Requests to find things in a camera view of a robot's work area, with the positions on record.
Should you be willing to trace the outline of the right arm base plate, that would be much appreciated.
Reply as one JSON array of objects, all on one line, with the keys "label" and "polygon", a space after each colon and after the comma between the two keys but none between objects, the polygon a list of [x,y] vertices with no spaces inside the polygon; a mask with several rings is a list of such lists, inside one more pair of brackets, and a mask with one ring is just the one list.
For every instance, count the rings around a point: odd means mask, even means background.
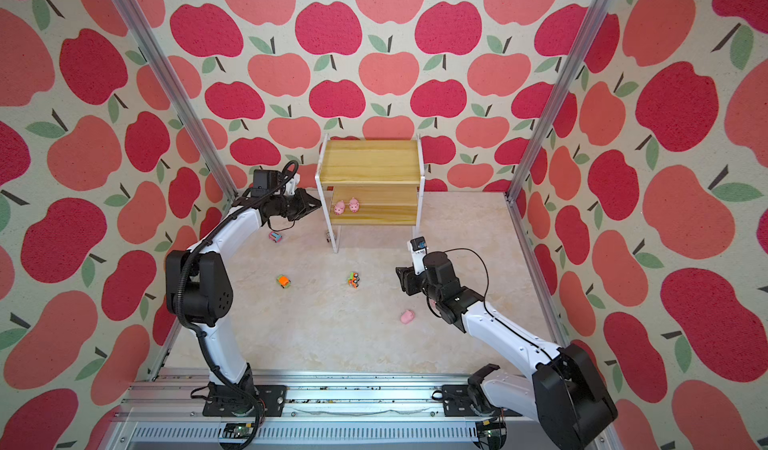
[{"label": "right arm base plate", "polygon": [[495,407],[490,404],[477,386],[471,385],[443,385],[435,390],[431,398],[443,406],[447,417],[521,417],[518,412]]}]

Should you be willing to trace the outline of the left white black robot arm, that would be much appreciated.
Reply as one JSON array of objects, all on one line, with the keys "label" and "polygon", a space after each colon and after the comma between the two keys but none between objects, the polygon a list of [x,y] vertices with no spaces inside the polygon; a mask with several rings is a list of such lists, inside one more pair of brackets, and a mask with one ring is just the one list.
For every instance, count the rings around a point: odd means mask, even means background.
[{"label": "left white black robot arm", "polygon": [[242,356],[227,319],[234,290],[226,263],[252,235],[281,217],[294,223],[321,207],[299,187],[300,164],[282,170],[256,170],[253,182],[237,197],[220,223],[186,250],[166,256],[166,305],[191,331],[209,368],[210,381],[232,392],[253,394],[250,366]]}]

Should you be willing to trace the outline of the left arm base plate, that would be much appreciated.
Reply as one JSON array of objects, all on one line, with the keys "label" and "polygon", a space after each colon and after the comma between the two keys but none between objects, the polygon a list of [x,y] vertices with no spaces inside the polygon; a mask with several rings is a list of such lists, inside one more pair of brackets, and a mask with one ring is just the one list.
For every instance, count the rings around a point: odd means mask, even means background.
[{"label": "left arm base plate", "polygon": [[209,383],[204,397],[202,414],[205,417],[254,417],[256,411],[264,417],[280,417],[283,412],[287,387],[284,385],[257,385],[257,395],[244,397],[226,386]]}]

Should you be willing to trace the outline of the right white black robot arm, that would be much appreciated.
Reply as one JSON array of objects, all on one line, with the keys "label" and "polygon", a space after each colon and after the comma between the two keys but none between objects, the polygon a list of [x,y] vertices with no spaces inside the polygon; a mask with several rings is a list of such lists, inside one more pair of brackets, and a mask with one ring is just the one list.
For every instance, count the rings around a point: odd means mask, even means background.
[{"label": "right white black robot arm", "polygon": [[463,285],[445,251],[411,253],[395,270],[401,290],[422,294],[436,314],[492,347],[517,374],[488,364],[468,379],[481,413],[510,410],[536,421],[559,449],[584,449],[613,424],[618,408],[595,364],[581,347],[562,347],[512,322],[486,296]]}]

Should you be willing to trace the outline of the wooden two-tier white-frame shelf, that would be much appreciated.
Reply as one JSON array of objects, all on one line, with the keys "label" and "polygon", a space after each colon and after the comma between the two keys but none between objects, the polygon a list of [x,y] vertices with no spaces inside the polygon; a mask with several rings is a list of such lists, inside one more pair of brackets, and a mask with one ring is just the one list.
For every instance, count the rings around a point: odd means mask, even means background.
[{"label": "wooden two-tier white-frame shelf", "polygon": [[[404,226],[420,234],[426,169],[421,139],[333,140],[326,137],[315,173],[331,248],[339,250],[343,226]],[[360,210],[352,213],[349,200]],[[343,200],[342,215],[334,205]]]}]

